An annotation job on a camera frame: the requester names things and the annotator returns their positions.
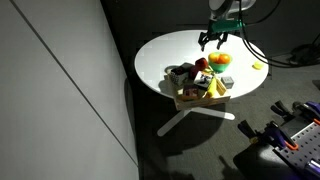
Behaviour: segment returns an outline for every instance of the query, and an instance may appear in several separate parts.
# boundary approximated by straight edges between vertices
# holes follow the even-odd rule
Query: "red apple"
[[[203,71],[204,69],[209,67],[208,61],[206,58],[200,58],[196,61],[195,65],[199,69],[199,71]]]
[[[197,66],[192,66],[189,72],[189,78],[194,79],[198,74],[199,68]]]

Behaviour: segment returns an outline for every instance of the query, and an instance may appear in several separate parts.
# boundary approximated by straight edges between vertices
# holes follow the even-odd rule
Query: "round white table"
[[[173,98],[164,79],[166,70],[173,66],[180,66],[185,62],[194,64],[201,57],[208,59],[210,53],[219,51],[226,52],[233,58],[227,70],[218,74],[221,77],[232,77],[234,85],[232,89],[228,90],[231,98],[243,96],[263,83],[269,67],[267,64],[264,64],[260,70],[252,67],[257,59],[247,50],[241,38],[229,34],[227,42],[221,45],[220,50],[216,48],[218,41],[210,41],[202,52],[198,44],[200,32],[206,31],[178,31],[165,34],[146,43],[137,53],[134,62],[135,70],[141,81],[153,91]],[[255,45],[251,44],[251,46],[263,54]],[[159,129],[158,135],[163,136],[191,111],[229,120],[235,118],[230,113],[200,107],[182,110]]]

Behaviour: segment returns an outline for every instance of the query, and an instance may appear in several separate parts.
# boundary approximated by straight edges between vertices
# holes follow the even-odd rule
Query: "white wall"
[[[0,179],[138,179],[126,75],[100,4],[16,3],[92,106],[0,1]]]

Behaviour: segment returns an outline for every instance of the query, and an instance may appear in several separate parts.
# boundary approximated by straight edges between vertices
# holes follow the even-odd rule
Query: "wooden box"
[[[169,76],[170,75],[166,75],[165,79],[167,80],[169,89],[172,92],[172,96],[173,96],[177,110],[186,110],[194,107],[211,106],[215,104],[225,103],[230,100],[231,95],[228,92],[228,90],[226,90],[226,92],[222,96],[216,90],[216,92],[214,93],[214,96],[211,98],[204,97],[204,98],[199,98],[197,100],[182,101],[179,97],[183,93],[183,85],[181,86],[175,85],[171,81],[171,78]],[[193,80],[188,80],[188,82],[186,82],[186,84],[192,84],[192,83],[193,83]]]

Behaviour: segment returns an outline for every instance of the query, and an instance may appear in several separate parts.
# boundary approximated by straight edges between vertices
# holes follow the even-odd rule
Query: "table leg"
[[[165,125],[158,130],[158,136],[165,135],[170,129],[178,124],[191,110],[181,110],[177,115],[170,119]]]
[[[206,114],[209,116],[220,117],[220,118],[224,118],[224,119],[228,119],[228,120],[234,120],[234,118],[235,118],[234,115],[231,113],[216,111],[213,109],[206,109],[206,108],[197,107],[197,108],[192,108],[191,111],[201,113],[201,114]]]

